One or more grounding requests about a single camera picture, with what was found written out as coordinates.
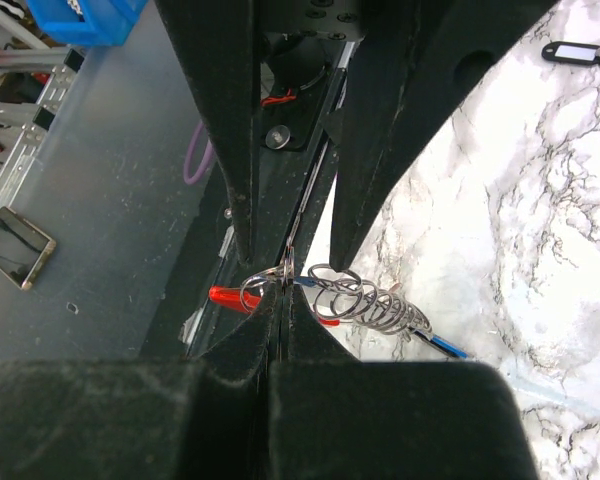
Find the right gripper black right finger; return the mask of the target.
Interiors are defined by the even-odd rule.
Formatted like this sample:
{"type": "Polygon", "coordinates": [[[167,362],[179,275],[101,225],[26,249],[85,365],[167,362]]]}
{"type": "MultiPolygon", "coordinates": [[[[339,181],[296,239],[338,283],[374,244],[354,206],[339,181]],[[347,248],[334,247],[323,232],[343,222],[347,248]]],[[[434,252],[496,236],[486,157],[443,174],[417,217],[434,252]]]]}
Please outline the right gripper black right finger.
{"type": "Polygon", "coordinates": [[[511,388],[472,361],[363,362],[270,287],[272,479],[534,479],[511,388]]]}

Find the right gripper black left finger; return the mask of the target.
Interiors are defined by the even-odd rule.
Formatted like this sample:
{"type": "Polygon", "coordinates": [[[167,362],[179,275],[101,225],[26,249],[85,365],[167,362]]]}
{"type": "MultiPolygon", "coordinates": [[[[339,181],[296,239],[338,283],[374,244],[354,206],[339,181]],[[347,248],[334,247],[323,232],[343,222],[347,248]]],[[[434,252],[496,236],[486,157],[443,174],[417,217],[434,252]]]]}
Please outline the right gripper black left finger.
{"type": "Polygon", "coordinates": [[[191,359],[0,364],[0,479],[262,479],[277,287],[191,359]]]}

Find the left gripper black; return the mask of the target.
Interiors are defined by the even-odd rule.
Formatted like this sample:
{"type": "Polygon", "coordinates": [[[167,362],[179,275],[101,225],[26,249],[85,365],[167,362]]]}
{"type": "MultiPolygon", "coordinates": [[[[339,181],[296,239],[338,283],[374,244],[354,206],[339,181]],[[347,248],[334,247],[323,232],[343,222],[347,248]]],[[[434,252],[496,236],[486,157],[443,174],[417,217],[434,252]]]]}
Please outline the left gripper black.
{"type": "Polygon", "coordinates": [[[552,5],[382,1],[368,28],[364,1],[158,1],[224,176],[240,262],[253,261],[256,241],[259,29],[334,41],[365,37],[349,62],[338,146],[329,263],[344,270],[424,147],[552,5]]]}

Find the red-handled metal keyring tool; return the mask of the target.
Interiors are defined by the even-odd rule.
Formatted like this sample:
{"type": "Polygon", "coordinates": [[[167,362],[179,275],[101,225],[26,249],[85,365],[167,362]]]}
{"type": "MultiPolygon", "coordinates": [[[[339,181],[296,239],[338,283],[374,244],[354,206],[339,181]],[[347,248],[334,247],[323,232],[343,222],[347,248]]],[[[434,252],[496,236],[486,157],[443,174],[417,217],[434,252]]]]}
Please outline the red-handled metal keyring tool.
{"type": "MultiPolygon", "coordinates": [[[[212,286],[209,290],[209,300],[216,305],[250,315],[259,305],[264,291],[268,285],[262,284],[252,287],[223,287],[212,286]]],[[[314,317],[325,327],[337,327],[341,324],[351,323],[349,320],[327,319],[313,309],[310,305],[314,317]]]]}

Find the blue plastic key tag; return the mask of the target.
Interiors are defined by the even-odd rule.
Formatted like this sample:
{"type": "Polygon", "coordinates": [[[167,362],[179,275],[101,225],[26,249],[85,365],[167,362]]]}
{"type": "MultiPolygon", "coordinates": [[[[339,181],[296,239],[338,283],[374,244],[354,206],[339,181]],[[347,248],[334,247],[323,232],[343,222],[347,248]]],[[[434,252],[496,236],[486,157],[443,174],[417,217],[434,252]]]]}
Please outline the blue plastic key tag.
{"type": "Polygon", "coordinates": [[[310,276],[296,276],[293,283],[305,288],[319,288],[320,284],[316,278],[310,276]]]}

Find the blue plastic bin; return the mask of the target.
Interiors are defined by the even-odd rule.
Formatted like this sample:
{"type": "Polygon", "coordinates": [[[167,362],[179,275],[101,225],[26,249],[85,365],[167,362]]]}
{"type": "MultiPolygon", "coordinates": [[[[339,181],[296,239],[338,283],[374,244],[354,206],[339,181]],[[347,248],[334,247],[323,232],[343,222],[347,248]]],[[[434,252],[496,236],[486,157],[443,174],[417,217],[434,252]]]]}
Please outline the blue plastic bin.
{"type": "Polygon", "coordinates": [[[38,27],[59,43],[123,45],[147,0],[30,0],[38,27]]]}

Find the smartphone on floor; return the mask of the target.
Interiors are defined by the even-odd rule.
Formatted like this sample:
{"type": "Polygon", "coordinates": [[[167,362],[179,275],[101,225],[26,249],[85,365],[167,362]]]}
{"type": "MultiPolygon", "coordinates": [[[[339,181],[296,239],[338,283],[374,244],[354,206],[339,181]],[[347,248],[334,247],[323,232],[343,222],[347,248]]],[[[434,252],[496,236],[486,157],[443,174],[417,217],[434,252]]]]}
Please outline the smartphone on floor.
{"type": "Polygon", "coordinates": [[[32,288],[57,242],[8,206],[0,208],[0,271],[20,290],[32,288]]]}

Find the aluminium frame rails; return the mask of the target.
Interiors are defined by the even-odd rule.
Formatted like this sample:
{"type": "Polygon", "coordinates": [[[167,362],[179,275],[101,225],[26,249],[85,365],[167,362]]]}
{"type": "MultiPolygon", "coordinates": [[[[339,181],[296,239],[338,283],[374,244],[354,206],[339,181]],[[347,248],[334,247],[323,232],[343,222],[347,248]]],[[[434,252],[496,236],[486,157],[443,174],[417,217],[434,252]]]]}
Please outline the aluminium frame rails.
{"type": "Polygon", "coordinates": [[[85,57],[74,46],[0,50],[0,208],[15,201],[85,57]]]}

